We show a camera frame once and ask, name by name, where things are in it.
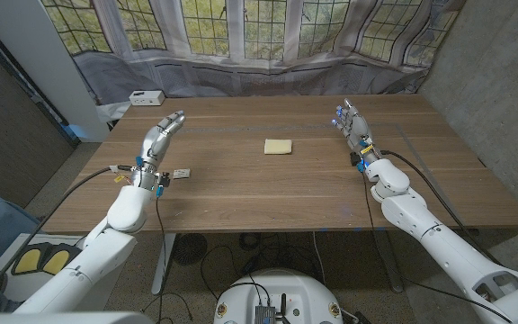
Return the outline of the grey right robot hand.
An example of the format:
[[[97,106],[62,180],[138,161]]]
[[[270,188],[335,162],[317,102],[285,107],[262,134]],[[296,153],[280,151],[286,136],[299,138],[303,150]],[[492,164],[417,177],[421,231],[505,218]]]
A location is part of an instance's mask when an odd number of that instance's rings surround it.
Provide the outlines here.
[[[363,172],[371,163],[381,159],[380,151],[374,145],[369,125],[347,98],[344,99],[344,105],[336,107],[335,114],[336,117],[332,123],[347,140],[351,149],[351,164]]]

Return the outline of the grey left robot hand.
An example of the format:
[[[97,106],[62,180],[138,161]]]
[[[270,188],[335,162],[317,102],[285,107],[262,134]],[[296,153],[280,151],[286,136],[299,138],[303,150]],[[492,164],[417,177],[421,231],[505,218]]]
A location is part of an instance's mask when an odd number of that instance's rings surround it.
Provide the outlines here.
[[[134,186],[151,190],[156,182],[156,172],[170,145],[171,138],[186,120],[183,111],[166,116],[146,134],[137,158],[131,181]]]

